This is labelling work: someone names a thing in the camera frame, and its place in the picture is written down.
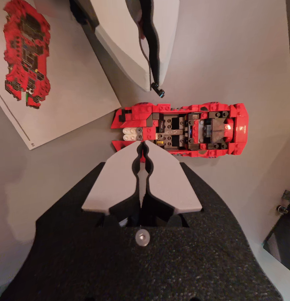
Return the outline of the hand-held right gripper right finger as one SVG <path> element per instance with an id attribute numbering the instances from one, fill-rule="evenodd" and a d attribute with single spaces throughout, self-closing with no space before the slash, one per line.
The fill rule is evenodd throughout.
<path id="1" fill-rule="evenodd" d="M 199 212 L 202 205 L 180 162 L 150 141 L 143 142 L 146 194 L 142 210 L 154 216 Z"/>

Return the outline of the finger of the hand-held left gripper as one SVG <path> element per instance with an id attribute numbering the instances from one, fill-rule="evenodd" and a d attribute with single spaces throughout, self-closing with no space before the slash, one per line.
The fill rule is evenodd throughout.
<path id="1" fill-rule="evenodd" d="M 140 0 L 141 28 L 149 46 L 151 85 L 164 82 L 173 50 L 179 5 L 179 0 Z"/>
<path id="2" fill-rule="evenodd" d="M 149 92 L 149 63 L 140 46 L 139 29 L 124 0 L 91 0 L 98 19 L 95 35 L 122 72 Z"/>

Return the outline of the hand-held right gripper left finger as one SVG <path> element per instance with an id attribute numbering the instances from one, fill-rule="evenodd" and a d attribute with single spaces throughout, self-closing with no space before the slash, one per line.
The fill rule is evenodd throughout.
<path id="1" fill-rule="evenodd" d="M 104 164 L 82 209 L 84 211 L 130 216 L 140 207 L 139 177 L 143 143 L 133 142 L 113 154 Z"/>

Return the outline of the small black toy brick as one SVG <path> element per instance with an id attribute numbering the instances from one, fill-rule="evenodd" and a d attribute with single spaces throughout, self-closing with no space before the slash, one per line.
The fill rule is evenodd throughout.
<path id="1" fill-rule="evenodd" d="M 155 91 L 155 93 L 160 97 L 163 98 L 165 96 L 165 91 L 159 88 L 159 85 L 156 82 L 151 84 L 151 88 Z"/>

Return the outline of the red toy brick car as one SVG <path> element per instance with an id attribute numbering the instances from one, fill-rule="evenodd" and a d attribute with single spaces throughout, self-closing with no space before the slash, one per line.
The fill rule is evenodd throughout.
<path id="1" fill-rule="evenodd" d="M 249 115 L 243 103 L 209 102 L 173 108 L 169 103 L 137 103 L 115 112 L 111 129 L 123 137 L 116 151 L 150 141 L 172 155 L 215 159 L 240 155 L 248 141 Z"/>

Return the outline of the instruction booklet with car print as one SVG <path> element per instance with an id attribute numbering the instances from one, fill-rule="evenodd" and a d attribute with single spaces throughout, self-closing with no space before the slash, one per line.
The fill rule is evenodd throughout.
<path id="1" fill-rule="evenodd" d="M 0 107 L 29 150 L 120 107 L 69 1 L 0 1 Z"/>

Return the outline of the toy car printed box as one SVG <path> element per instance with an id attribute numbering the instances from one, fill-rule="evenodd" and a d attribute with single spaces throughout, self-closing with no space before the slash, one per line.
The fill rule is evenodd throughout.
<path id="1" fill-rule="evenodd" d="M 263 248 L 290 270 L 290 205 L 265 238 Z"/>

